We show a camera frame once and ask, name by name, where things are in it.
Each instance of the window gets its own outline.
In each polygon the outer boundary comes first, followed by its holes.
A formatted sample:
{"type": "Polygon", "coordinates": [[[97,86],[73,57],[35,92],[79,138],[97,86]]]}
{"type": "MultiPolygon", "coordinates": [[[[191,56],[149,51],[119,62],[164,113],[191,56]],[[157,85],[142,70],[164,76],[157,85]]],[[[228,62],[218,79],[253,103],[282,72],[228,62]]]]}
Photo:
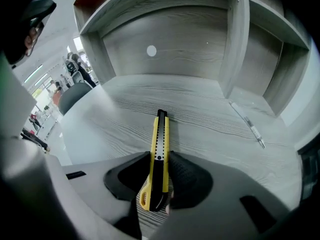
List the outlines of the window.
{"type": "Polygon", "coordinates": [[[43,111],[45,106],[51,102],[51,97],[49,95],[48,90],[45,88],[43,84],[41,84],[38,89],[36,89],[32,96],[36,100],[36,106],[43,111]]]}
{"type": "Polygon", "coordinates": [[[51,85],[50,82],[51,82],[52,80],[53,80],[52,77],[49,76],[46,80],[43,81],[43,84],[44,84],[45,88],[48,88],[48,87],[51,85]]]}
{"type": "Polygon", "coordinates": [[[80,54],[80,58],[81,58],[81,60],[83,60],[83,62],[84,62],[85,64],[87,64],[88,67],[90,67],[90,62],[89,62],[89,60],[87,59],[87,55],[86,55],[85,53],[80,54]]]}
{"type": "Polygon", "coordinates": [[[56,85],[53,83],[53,84],[50,84],[47,88],[46,88],[48,91],[50,92],[55,92],[55,90],[57,89],[56,85]]]}
{"type": "Polygon", "coordinates": [[[84,47],[81,43],[80,37],[78,36],[78,37],[74,38],[73,41],[74,41],[74,45],[75,45],[76,50],[78,52],[83,51],[84,47]]]}

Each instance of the office chair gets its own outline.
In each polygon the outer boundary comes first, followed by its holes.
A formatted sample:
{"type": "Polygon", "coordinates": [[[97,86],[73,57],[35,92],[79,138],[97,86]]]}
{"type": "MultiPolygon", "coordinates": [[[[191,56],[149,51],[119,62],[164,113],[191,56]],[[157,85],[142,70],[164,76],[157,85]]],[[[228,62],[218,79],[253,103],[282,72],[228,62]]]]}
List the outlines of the office chair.
{"type": "Polygon", "coordinates": [[[75,73],[71,76],[71,78],[72,78],[72,80],[73,80],[73,82],[74,82],[75,84],[76,84],[76,83],[84,83],[84,82],[85,82],[82,74],[81,74],[79,71],[75,72],[75,73]]]}
{"type": "Polygon", "coordinates": [[[72,106],[80,100],[83,96],[85,96],[89,91],[91,91],[91,87],[84,83],[78,82],[71,86],[68,90],[66,90],[59,100],[59,110],[62,115],[65,115],[72,106]]]}

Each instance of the pen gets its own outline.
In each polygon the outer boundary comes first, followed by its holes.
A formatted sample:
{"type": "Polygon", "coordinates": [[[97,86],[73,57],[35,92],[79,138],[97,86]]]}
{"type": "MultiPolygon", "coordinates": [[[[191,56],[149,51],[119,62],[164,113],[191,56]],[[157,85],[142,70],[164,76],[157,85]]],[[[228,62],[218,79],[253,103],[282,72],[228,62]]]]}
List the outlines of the pen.
{"type": "Polygon", "coordinates": [[[258,132],[257,128],[254,126],[254,124],[250,121],[250,119],[247,117],[247,115],[242,111],[240,107],[238,107],[237,104],[234,102],[230,101],[229,102],[231,107],[234,109],[235,112],[246,122],[246,124],[249,126],[250,130],[258,140],[259,144],[265,149],[266,145],[264,140],[262,139],[260,133],[258,132]]]}

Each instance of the white circle sticker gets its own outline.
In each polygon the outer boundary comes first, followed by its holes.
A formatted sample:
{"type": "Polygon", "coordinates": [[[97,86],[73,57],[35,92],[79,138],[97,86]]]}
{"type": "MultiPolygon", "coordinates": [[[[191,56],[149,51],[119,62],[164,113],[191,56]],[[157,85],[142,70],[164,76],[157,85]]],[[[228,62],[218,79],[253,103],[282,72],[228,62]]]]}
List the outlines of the white circle sticker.
{"type": "Polygon", "coordinates": [[[146,53],[150,56],[153,57],[157,53],[157,48],[154,47],[153,45],[149,45],[146,49],[146,53]]]}

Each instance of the shelf divider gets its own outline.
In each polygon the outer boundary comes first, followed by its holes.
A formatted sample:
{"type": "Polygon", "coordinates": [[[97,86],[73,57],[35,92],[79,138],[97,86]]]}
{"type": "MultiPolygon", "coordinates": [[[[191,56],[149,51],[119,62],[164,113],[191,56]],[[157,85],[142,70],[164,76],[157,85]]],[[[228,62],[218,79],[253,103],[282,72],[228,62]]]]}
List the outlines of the shelf divider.
{"type": "Polygon", "coordinates": [[[249,0],[229,0],[227,40],[218,77],[225,98],[230,96],[244,62],[249,25],[249,0]]]}
{"type": "Polygon", "coordinates": [[[97,32],[80,35],[91,67],[101,85],[116,76],[103,40],[97,32]]]}

